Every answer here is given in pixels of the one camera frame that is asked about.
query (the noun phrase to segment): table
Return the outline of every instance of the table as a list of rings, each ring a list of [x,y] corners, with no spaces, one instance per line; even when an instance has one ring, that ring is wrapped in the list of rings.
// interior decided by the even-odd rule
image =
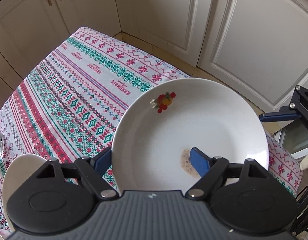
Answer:
[[[160,83],[185,77],[189,76],[140,49],[79,28],[38,64],[0,111],[5,138],[0,228],[9,230],[1,193],[6,169],[17,156],[33,153],[61,163],[93,157],[111,146],[119,121],[137,97]],[[268,141],[269,171],[295,194],[294,181],[302,175],[299,165],[269,135]],[[111,168],[104,179],[116,187]]]

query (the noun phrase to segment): white cabinet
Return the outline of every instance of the white cabinet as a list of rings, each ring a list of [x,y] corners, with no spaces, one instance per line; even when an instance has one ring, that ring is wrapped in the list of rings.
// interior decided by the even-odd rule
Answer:
[[[197,65],[211,0],[116,0],[123,32]]]
[[[0,77],[12,89],[16,89],[18,85],[23,81],[23,79],[15,72],[15,70],[12,69],[12,67],[9,65],[6,59],[4,59],[1,53],[0,53]]]
[[[25,78],[69,32],[55,0],[1,0],[0,52]]]
[[[87,26],[109,36],[121,31],[115,0],[56,0],[70,31]]]
[[[308,88],[308,0],[217,0],[198,66],[260,107]]]

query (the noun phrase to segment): white plate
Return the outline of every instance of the white plate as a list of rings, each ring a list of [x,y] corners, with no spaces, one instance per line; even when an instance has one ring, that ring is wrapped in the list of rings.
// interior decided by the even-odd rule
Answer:
[[[7,225],[12,232],[14,227],[6,213],[6,204],[11,195],[35,172],[42,166],[46,160],[35,154],[23,154],[12,161],[7,168],[2,188],[2,201],[4,215]]]
[[[158,113],[150,101],[166,92],[176,97]],[[120,193],[126,189],[185,193],[198,181],[180,164],[183,150],[192,147],[233,163],[253,158],[268,169],[264,129],[241,96],[210,80],[176,79],[141,95],[118,125],[112,165]]]

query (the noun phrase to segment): food stain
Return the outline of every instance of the food stain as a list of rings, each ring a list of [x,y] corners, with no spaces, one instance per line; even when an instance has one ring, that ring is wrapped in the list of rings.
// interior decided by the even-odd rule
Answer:
[[[187,174],[191,175],[195,179],[200,179],[201,176],[198,174],[198,172],[194,169],[194,167],[191,165],[189,161],[189,150],[184,150],[182,152],[182,155],[180,156],[180,164],[184,171],[186,171]]]

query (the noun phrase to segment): floor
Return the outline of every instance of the floor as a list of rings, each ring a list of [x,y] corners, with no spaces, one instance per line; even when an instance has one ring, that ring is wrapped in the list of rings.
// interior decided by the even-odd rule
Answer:
[[[191,65],[189,65],[188,63],[180,60],[179,58],[175,57],[174,55],[152,45],[149,44],[145,41],[142,41],[134,36],[128,35],[126,33],[118,33],[116,36],[114,36],[114,38],[120,40],[120,41],[124,41],[130,45],[133,45],[143,51],[148,52],[149,54],[154,55],[157,58],[160,58],[161,60],[166,61],[167,63],[177,67],[178,69],[182,70],[183,72],[187,73],[188,75],[192,76],[192,77],[199,77],[199,78],[205,78],[205,79],[209,79],[209,80],[213,80],[215,82],[221,83],[225,86],[227,86],[226,84],[224,84],[223,82],[221,82],[220,80],[218,80],[217,78],[215,78],[214,76],[210,75],[209,73],[207,73],[206,71],[198,68],[198,67],[193,67]],[[247,101],[247,103],[253,108],[253,110],[255,111],[255,113],[257,115],[260,115],[262,113],[264,113],[261,109],[259,109],[257,106],[255,106],[251,101],[249,101],[248,99],[245,98],[245,100]],[[278,130],[281,129],[281,126],[279,126],[278,123],[276,122],[271,122],[271,123],[263,123],[263,127],[265,130],[267,130],[269,133],[274,134],[275,132],[277,132]]]

